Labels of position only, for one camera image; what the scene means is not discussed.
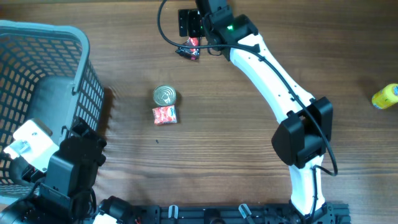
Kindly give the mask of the red snack packet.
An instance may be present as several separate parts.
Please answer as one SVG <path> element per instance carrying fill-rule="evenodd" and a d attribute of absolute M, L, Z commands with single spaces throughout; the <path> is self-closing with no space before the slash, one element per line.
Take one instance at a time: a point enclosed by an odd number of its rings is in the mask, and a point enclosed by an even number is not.
<path fill-rule="evenodd" d="M 152 112 L 155 125 L 177 123 L 177 114 L 174 105 L 154 108 Z"/>

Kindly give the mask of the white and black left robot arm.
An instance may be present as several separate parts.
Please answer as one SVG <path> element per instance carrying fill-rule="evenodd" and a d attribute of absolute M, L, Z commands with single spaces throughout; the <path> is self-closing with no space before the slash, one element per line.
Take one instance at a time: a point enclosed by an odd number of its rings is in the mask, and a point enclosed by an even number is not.
<path fill-rule="evenodd" d="M 137 223 L 130 205 L 110 197 L 96 202 L 93 186 L 106 160 L 106 140 L 79 119 L 73 135 L 55 144 L 46 125 L 30 119 L 5 148 L 44 172 L 30 192 L 1 212 L 1 223 Z"/>

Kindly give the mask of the round metal tin can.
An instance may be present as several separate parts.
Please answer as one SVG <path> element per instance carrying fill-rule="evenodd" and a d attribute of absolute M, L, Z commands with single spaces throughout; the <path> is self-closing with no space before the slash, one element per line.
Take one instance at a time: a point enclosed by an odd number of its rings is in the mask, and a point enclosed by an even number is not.
<path fill-rule="evenodd" d="M 170 85 L 160 85 L 153 91 L 153 100 L 159 106 L 174 105 L 177 92 Z"/>

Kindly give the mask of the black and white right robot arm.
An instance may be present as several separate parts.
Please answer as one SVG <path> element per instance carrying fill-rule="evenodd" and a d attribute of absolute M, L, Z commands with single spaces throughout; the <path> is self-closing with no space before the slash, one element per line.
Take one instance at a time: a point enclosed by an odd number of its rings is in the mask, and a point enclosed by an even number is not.
<path fill-rule="evenodd" d="M 282 68 L 251 20 L 234 16 L 227 1 L 197 1 L 197 9 L 181 10 L 180 35 L 205 37 L 238 67 L 268 102 L 279 124 L 271 142 L 288 165 L 290 202 L 304 223 L 320 216 L 325 203 L 320 186 L 323 156 L 329 148 L 333 107 L 315 99 Z"/>

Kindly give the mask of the black and clear foil pouch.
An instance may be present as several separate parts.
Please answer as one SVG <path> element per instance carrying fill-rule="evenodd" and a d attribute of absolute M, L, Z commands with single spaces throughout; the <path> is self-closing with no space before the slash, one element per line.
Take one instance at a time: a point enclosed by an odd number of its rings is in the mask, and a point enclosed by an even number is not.
<path fill-rule="evenodd" d="M 189 37 L 188 40 L 183 43 L 183 45 L 190 47 L 190 49 L 178 47 L 175 53 L 190 60 L 198 60 L 200 57 L 200 49 L 197 47 L 200 46 L 200 41 L 200 37 Z"/>

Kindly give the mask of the yellow lidded small jar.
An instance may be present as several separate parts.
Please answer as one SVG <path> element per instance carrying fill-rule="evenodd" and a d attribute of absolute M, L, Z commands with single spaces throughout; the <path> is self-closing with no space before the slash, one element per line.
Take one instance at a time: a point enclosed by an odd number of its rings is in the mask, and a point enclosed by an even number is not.
<path fill-rule="evenodd" d="M 392 83 L 375 93 L 372 104 L 377 109 L 384 110 L 397 103 L 397 84 Z"/>

